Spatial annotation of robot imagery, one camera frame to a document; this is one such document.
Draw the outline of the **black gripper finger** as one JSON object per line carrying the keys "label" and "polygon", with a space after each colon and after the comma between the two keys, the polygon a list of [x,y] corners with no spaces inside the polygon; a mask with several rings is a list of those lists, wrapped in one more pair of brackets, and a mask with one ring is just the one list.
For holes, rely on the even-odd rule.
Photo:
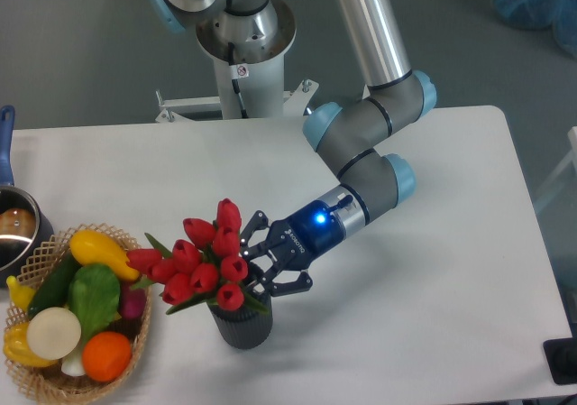
{"label": "black gripper finger", "polygon": [[240,246],[247,247],[252,236],[269,227],[269,219],[261,210],[257,210],[240,233]]}
{"label": "black gripper finger", "polygon": [[261,295],[271,297],[288,296],[300,292],[306,292],[313,286],[313,280],[307,272],[301,272],[298,277],[291,282],[277,283],[273,280],[272,274],[263,273],[257,275],[245,289],[247,295],[259,298]]}

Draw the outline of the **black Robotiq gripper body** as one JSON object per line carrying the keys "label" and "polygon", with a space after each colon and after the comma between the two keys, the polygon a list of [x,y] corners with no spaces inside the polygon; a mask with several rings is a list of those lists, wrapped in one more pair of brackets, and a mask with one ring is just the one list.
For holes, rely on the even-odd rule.
{"label": "black Robotiq gripper body", "polygon": [[304,271],[341,243],[345,230],[337,213],[345,205],[345,200],[329,205],[317,199],[273,222],[266,238],[256,245],[256,257],[267,255],[272,260],[260,283],[272,283],[284,271]]}

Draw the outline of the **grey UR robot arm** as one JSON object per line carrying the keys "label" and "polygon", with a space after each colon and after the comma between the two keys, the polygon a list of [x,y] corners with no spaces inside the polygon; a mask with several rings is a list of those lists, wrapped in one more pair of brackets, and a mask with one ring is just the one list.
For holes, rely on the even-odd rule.
{"label": "grey UR robot arm", "polygon": [[[435,107],[430,78],[411,68],[389,0],[337,0],[368,89],[349,107],[327,103],[303,133],[338,185],[285,219],[256,213],[241,236],[246,260],[266,256],[270,268],[252,287],[271,296],[309,290],[312,261],[379,218],[415,188],[410,166],[376,146]],[[151,0],[174,32],[196,30],[212,59],[225,119],[285,115],[284,56],[296,35],[281,0]]]}

